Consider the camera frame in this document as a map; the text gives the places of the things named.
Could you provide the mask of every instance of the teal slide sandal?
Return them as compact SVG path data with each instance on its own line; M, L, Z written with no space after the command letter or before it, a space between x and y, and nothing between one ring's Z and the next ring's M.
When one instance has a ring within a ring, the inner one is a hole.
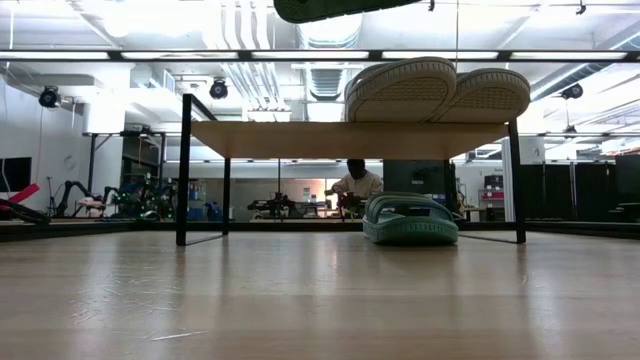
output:
M450 245L458 227L447 208L414 193L382 192L365 205L365 234L376 244Z

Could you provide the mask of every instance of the wood grain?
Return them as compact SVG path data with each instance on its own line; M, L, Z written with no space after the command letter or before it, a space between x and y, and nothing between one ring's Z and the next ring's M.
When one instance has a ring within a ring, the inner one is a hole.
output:
M639 359L638 274L637 241L552 234L447 248L360 233L3 243L0 358Z
M193 123L193 136L227 158L444 160L507 135L502 124Z

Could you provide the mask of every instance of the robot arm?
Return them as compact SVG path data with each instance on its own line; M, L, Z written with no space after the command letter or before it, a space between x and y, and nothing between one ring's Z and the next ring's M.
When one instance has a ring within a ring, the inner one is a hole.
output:
M56 208L57 217L63 217L64 212L69 208L69 194L71 193L71 189L73 189L74 186L77 186L85 197L93 198L93 195L89 192L89 190L87 190L87 188L85 188L84 185L82 185L82 183L80 183L79 181L65 181L64 194L62 195L60 204L58 204L58 207Z

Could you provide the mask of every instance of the cable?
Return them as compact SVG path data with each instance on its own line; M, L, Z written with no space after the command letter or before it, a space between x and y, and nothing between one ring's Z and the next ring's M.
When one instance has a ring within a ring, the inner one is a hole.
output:
M142 167L140 164L141 159L142 159L142 138L138 140L138 169Z
M38 163L36 164L36 184L40 179L40 156L42 155L42 117L44 115L44 108L40 107L40 140L38 141Z
M458 72L458 49L460 48L460 0L456 0L456 73Z
M15 23L15 9L12 7L11 8L11 18L9 21L9 50L13 49L13 25ZM9 61L7 61L7 66L4 67L7 70L7 73L10 73L9 71L9 66L11 65L11 63ZM6 79L4 79L4 91L2 93L2 97L4 100L4 114L5 114L5 119L7 119L7 125L9 124L9 108L7 107L7 81ZM9 200L9 198L11 197L11 189L9 188L9 182L7 181L7 175L4 173L4 166L7 163L6 159L2 160L2 181L4 182L4 186L6 187L7 190L7 200Z
M7 119L7 127L9 123L9 108L7 107L7 82L4 82L4 91L2 92L2 97L4 99L4 118ZM9 182L7 181L7 176L4 173L4 166L7 163L6 159L2 160L2 180L4 181L4 186L6 187L7 199L11 197L11 189L9 189Z

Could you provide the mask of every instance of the ceiling pipe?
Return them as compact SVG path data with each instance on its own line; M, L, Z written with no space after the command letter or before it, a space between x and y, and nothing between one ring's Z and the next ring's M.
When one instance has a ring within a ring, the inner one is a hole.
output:
M607 41L607 43L608 44L599 47L599 49L623 51L640 50L640 22L627 28L622 33ZM542 100L547 96L559 93L611 65L613 65L613 63L587 63L577 66L563 66L531 87L531 101Z
M242 43L244 44L245 48L249 50L255 50L256 44L253 41L253 26L251 24L251 1L242 0L240 3L240 11L240 38L242 39ZM273 90L271 89L271 85L269 84L269 80L267 78L265 69L262 67L262 64L254 63L250 65L250 68L251 67L254 67L256 69L256 72L258 73L258 76L262 81L263 87L258 86L258 92L261 93L262 98L269 98L268 107L270 109L278 108Z
M258 47L260 49L269 50L271 45L269 44L269 38L267 37L267 0L256 0L255 13L256 13L256 38L258 40ZM278 103L278 107L281 109L287 109L287 105L284 102L284 98L280 93L280 84L278 83L278 76L276 74L275 64L262 63L262 67L265 70L267 80L271 84L273 95Z
M202 31L202 41L209 48L226 50L228 49L227 43L222 35L222 7L220 6L219 1L209 1L208 3L211 5L211 19L214 25L211 28L204 29ZM242 98L248 102L251 107L258 108L259 104L249 94L246 87L247 85L244 83L244 79L240 75L240 70L237 68L237 64L222 63L221 67L225 74L227 74L227 77L231 79L235 88L238 89Z
M227 5L225 6L225 24L224 24L224 38L229 44L231 49L240 49L240 43L238 42L238 37L236 34L236 2L235 0L227 1ZM247 84L247 89L251 96L258 101L260 104L260 108L266 109L267 102L264 97L260 94L260 89L258 86L258 82L256 78L253 76L251 69L247 65L247 63L237 64L238 69L240 70L239 76L244 79L244 83Z

